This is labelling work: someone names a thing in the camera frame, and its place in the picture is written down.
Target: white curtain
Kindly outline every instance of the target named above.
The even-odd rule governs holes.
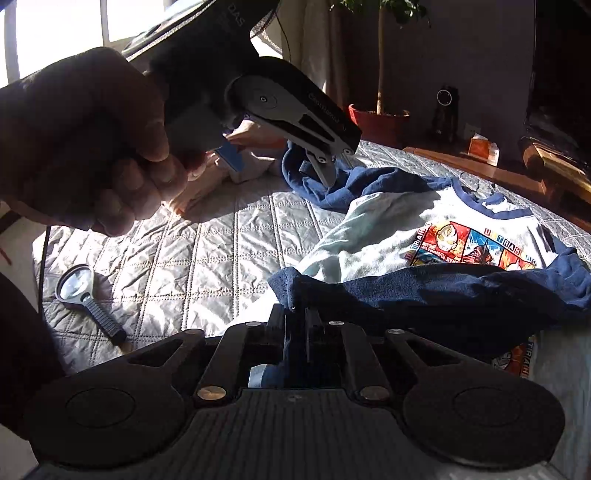
[[[331,10],[331,4],[329,0],[282,0],[278,17],[284,34],[273,20],[262,37],[280,45],[284,59],[345,109],[348,90],[339,10]]]

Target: white quilted blanket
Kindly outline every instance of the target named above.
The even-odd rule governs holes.
[[[530,207],[553,235],[590,263],[588,233],[491,182],[368,142],[361,143],[358,154],[364,158],[357,160],[368,166],[458,176],[479,197],[501,192],[512,203]],[[191,327],[218,335],[238,315],[244,319],[256,313],[250,309],[242,315],[267,290],[267,278],[297,264],[343,217],[303,201],[282,179],[264,176],[221,185],[197,204],[188,220],[161,209],[122,238],[53,228],[43,302],[67,368],[79,371],[121,354],[85,314],[55,299],[57,280],[75,264],[85,262],[95,269],[95,296],[136,348]],[[34,245],[37,271],[42,249],[39,238]],[[532,379],[564,407],[567,426],[553,463],[573,480],[591,471],[590,352],[589,326],[542,332]]]
[[[121,354],[87,315],[56,300],[56,283],[70,267],[87,263],[95,269],[95,297],[135,348],[187,328],[219,335],[265,292],[272,273],[296,265],[343,217],[265,175],[221,185],[189,213],[190,220],[162,207],[121,238],[53,228],[43,301],[68,370]],[[42,248],[40,238],[37,261]]]

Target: cartoon print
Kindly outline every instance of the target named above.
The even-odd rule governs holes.
[[[517,256],[522,253],[521,248],[488,229],[485,233],[449,220],[428,223],[419,230],[417,240],[405,258],[410,265],[446,262],[497,265],[510,271],[535,268],[532,263]]]
[[[509,252],[507,249],[503,251],[499,267],[507,271],[519,271],[527,270],[529,268],[535,268],[531,263],[520,259],[517,255]]]
[[[488,240],[484,245],[477,245],[471,253],[462,257],[462,263],[477,263],[479,265],[492,265],[491,251],[488,250]]]
[[[457,230],[451,223],[441,228],[436,235],[437,246],[444,252],[457,247]]]
[[[530,376],[534,344],[535,336],[532,336],[527,342],[512,349],[511,352],[495,358],[491,365],[498,370],[528,378]]]

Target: black speaker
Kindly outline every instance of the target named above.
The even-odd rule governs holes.
[[[437,106],[431,126],[431,136],[435,140],[445,143],[454,143],[457,140],[459,103],[457,88],[444,85],[437,92]]]

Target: wall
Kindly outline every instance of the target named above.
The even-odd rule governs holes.
[[[387,110],[411,111],[411,133],[430,125],[444,83],[460,92],[459,134],[466,122],[518,161],[534,50],[534,0],[424,0],[426,21],[404,28],[387,15]],[[375,109],[377,12],[343,15],[352,102]]]

